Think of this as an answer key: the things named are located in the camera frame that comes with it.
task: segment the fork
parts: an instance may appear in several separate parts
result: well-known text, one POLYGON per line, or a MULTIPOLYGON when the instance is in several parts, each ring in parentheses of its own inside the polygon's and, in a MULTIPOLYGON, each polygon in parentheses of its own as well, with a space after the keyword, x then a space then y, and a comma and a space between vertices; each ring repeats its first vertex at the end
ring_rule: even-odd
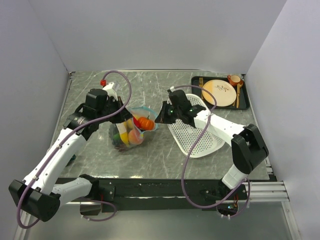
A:
MULTIPOLYGON (((204 86, 204 78, 203 77, 199 77, 199 87, 203 87, 204 86)), ((201 89, 201 99, 204 99, 204 95, 202 94, 202 89, 201 89)))

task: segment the pink fruit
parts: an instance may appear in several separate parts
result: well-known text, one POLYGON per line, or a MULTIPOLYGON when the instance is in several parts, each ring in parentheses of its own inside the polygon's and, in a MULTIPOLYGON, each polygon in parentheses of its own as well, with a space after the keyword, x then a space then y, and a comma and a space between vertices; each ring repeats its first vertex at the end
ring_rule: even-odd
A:
POLYGON ((144 140, 140 137, 140 132, 137 129, 132 129, 129 132, 128 139, 130 144, 141 144, 144 140))

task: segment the black tray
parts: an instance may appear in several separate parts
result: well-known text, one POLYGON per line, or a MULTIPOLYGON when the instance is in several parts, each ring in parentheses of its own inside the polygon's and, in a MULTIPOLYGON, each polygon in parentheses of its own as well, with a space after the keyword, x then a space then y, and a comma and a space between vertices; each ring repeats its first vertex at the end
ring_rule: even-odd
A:
MULTIPOLYGON (((210 81, 210 80, 223 80, 225 82, 229 82, 228 78, 226 77, 215 77, 215 76, 194 76, 191 78, 191 85, 199 86, 199 78, 203 78, 203 85, 210 81)), ((201 98, 201 90, 199 88, 192 87, 191 93, 199 96, 201 98)), ((217 109, 232 109, 232 110, 247 110, 250 108, 250 102, 248 97, 248 92, 246 88, 246 83, 243 83, 243 86, 240 88, 240 96, 239 96, 239 108, 237 108, 237 104, 235 106, 229 105, 229 106, 217 106, 217 109)), ((205 99, 203 102, 207 105, 207 107, 210 109, 213 107, 209 102, 207 102, 205 99)))

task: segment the wooden plate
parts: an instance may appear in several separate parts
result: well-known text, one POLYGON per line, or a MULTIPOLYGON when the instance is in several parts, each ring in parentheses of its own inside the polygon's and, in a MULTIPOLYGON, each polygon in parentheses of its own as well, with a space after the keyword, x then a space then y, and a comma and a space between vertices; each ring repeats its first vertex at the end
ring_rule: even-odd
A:
MULTIPOLYGON (((226 107, 231 105, 237 98, 236 90, 230 83, 222 80, 207 81, 203 88, 208 90, 216 99, 216 105, 226 107)), ((215 102, 209 93, 202 91, 204 99, 214 105, 215 102)))

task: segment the plastic bag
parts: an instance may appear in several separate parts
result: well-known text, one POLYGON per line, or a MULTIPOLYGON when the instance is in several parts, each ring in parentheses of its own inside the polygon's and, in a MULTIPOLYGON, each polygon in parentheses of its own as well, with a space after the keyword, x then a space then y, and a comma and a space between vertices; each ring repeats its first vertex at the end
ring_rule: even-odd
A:
POLYGON ((112 145, 119 151, 141 144, 145 139, 145 132, 153 132, 158 128, 158 124, 155 123, 157 114, 152 109, 141 106, 128 110, 133 115, 132 118, 122 123, 112 124, 109 128, 112 145))

